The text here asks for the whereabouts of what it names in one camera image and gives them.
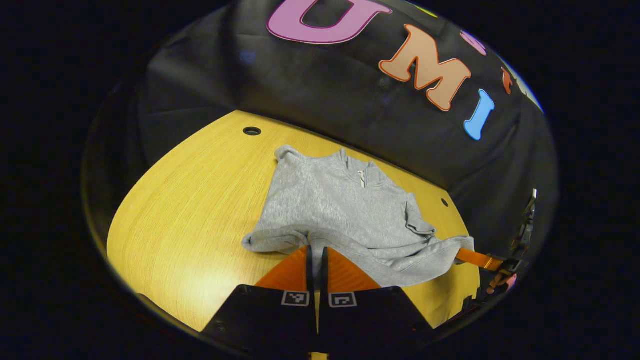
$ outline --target round hole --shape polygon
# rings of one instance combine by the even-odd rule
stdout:
[[[262,134],[262,130],[258,129],[257,127],[246,127],[244,130],[242,130],[243,133],[249,135],[249,136],[256,136],[256,135],[260,135]]]
[[[427,324],[425,322],[417,322],[411,325],[411,331],[417,332],[423,330],[425,327],[427,327]]]

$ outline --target wooden table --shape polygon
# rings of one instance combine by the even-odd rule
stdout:
[[[262,134],[244,134],[248,126]],[[285,144],[307,156],[345,147],[349,156],[374,160],[398,186],[416,194],[438,238],[468,234],[445,190],[317,134],[235,111],[169,152],[120,205],[107,254],[133,291],[201,331],[237,285],[253,285],[281,262],[286,255],[250,252],[241,239],[260,218],[277,164],[274,152]],[[436,327],[462,309],[465,297],[475,297],[478,286],[478,267],[462,264],[404,290]]]

